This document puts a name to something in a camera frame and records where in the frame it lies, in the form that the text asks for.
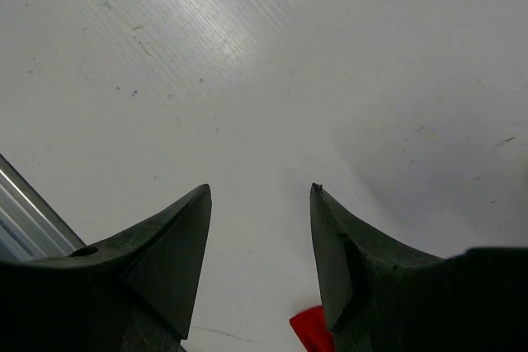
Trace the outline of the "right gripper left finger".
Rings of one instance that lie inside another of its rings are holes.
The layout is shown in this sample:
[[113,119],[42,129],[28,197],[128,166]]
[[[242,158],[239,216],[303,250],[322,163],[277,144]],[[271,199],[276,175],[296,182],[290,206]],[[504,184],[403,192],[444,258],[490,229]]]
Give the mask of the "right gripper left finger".
[[160,213],[57,258],[1,264],[4,351],[175,351],[188,337],[212,199]]

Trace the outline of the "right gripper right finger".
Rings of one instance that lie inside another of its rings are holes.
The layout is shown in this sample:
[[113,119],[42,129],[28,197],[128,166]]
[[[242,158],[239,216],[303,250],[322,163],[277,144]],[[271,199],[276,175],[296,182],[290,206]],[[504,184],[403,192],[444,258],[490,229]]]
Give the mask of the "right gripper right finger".
[[370,226],[317,184],[310,224],[324,318],[337,350],[526,350],[525,248],[433,256]]

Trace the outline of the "red sock with white print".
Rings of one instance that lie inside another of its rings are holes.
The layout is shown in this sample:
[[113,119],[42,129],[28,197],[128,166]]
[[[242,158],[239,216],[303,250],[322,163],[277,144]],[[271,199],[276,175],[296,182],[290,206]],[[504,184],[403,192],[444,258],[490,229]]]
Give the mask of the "red sock with white print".
[[308,352],[335,352],[332,334],[327,330],[323,307],[311,307],[290,319],[290,326]]

